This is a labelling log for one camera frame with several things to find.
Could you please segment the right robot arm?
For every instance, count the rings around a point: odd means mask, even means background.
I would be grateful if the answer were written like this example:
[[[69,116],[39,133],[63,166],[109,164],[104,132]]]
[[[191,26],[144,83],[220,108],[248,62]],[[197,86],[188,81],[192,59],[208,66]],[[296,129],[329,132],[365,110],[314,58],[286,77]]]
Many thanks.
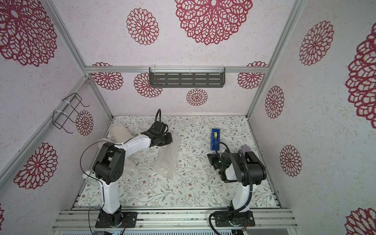
[[[266,168],[248,145],[242,145],[238,152],[230,152],[228,146],[219,142],[214,147],[215,153],[207,155],[209,163],[219,170],[224,183],[238,182],[238,189],[225,211],[215,211],[209,215],[210,228],[219,235],[216,227],[230,225],[234,227],[255,226],[253,212],[249,205],[254,189],[267,177]]]

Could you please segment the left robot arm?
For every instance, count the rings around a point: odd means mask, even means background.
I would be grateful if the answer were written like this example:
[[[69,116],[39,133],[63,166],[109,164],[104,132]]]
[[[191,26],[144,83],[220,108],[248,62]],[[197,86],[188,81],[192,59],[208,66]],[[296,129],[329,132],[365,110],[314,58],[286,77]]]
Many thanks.
[[[162,122],[162,112],[158,109],[151,127],[140,135],[121,144],[102,141],[97,158],[93,164],[95,176],[85,171],[84,175],[99,182],[103,204],[97,210],[96,228],[134,228],[137,212],[123,212],[118,196],[118,181],[123,175],[124,162],[129,156],[154,146],[166,146],[173,142],[168,125]]]

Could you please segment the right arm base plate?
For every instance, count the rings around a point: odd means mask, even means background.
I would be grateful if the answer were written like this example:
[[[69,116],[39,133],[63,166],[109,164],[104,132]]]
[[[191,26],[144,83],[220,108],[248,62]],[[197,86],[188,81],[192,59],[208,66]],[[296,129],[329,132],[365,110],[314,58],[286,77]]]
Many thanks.
[[[214,220],[216,227],[254,227],[256,225],[252,211],[215,215]]]

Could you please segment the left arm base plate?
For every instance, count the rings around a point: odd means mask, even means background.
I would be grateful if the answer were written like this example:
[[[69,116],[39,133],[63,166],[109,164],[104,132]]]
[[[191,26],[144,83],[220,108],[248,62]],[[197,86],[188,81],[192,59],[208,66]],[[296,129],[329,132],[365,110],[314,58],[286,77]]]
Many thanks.
[[[119,219],[116,218],[115,223],[112,223],[104,215],[100,214],[97,218],[95,228],[134,228],[137,216],[137,212],[121,212]]]

